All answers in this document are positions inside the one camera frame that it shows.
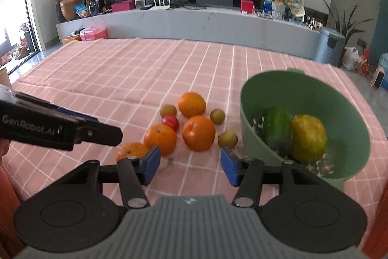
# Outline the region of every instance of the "red box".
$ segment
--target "red box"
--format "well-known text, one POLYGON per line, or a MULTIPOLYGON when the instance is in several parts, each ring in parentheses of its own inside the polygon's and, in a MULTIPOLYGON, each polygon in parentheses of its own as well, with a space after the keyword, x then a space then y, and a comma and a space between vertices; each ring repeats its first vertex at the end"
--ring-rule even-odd
POLYGON ((88 27, 80 32, 82 41, 92 41, 97 39, 106 39, 105 27, 88 27))
POLYGON ((251 0, 241 0, 240 11, 246 11, 247 13, 255 12, 255 4, 251 0))
POLYGON ((115 11, 124 11, 124 10, 132 10, 135 9, 135 1, 134 0, 125 0, 122 2, 118 2, 117 4, 112 5, 112 12, 115 11))

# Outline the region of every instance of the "red fruit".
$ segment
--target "red fruit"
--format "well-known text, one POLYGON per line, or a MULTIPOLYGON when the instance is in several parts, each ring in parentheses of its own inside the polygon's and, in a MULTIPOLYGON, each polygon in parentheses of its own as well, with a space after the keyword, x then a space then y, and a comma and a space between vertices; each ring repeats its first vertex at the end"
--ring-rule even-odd
POLYGON ((178 119, 175 116, 172 116, 170 114, 166 114, 163 117, 162 124, 168 125, 175 132, 179 130, 179 121, 178 121, 178 119))

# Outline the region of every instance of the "bowl handle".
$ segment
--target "bowl handle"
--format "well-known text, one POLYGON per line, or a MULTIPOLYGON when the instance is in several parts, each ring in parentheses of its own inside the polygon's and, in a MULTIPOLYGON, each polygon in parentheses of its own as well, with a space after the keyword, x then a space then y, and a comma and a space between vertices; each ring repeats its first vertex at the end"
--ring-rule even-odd
POLYGON ((337 188, 341 192, 345 192, 345 188, 343 185, 343 179, 333 179, 333 178, 325 178, 327 183, 331 184, 333 187, 337 188))
POLYGON ((302 71, 301 69, 297 69, 297 68, 293 68, 293 67, 289 67, 288 69, 287 69, 287 71, 288 72, 294 72, 294 73, 300 73, 300 74, 305 74, 305 72, 304 71, 302 71))

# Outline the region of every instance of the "black circular joint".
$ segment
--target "black circular joint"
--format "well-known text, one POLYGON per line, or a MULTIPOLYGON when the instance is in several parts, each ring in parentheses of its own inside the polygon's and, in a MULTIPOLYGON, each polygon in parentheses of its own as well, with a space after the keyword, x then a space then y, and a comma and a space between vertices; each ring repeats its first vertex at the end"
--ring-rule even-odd
POLYGON ((260 217, 280 242, 314 253, 357 246, 367 224, 362 207, 329 185, 292 186, 263 206, 260 217))
POLYGON ((46 206, 42 219, 53 227, 70 227, 86 216, 86 208, 77 201, 59 201, 46 206))
POLYGON ((87 185, 47 187, 22 203, 14 218, 24 244, 57 253, 96 245, 119 222, 117 205, 87 185))

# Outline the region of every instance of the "marble tv cabinet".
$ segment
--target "marble tv cabinet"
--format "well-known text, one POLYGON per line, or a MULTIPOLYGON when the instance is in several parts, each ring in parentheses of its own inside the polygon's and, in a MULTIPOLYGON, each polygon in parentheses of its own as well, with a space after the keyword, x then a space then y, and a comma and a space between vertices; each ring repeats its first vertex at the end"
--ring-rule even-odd
POLYGON ((82 27, 102 25, 109 39, 161 38, 220 42, 260 48, 313 59, 319 32, 306 26, 242 15, 239 10, 129 10, 64 22, 60 39, 82 27))

